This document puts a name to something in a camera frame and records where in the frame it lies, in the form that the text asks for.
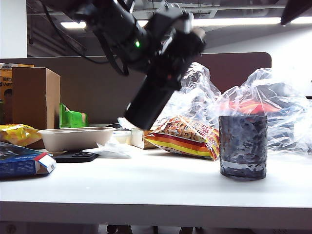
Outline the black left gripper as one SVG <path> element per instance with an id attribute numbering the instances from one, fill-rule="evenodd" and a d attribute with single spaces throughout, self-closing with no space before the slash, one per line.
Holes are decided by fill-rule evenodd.
<path id="1" fill-rule="evenodd" d="M 140 20 L 136 21 L 137 71 L 149 69 L 151 62 L 159 54 L 163 36 L 179 17 L 180 14 L 155 14 L 146 21 L 145 25 L 142 25 Z M 204 31 L 190 33 L 174 31 L 171 34 L 156 60 L 157 85 L 163 89 L 180 89 L 181 78 L 206 45 L 204 37 Z"/>

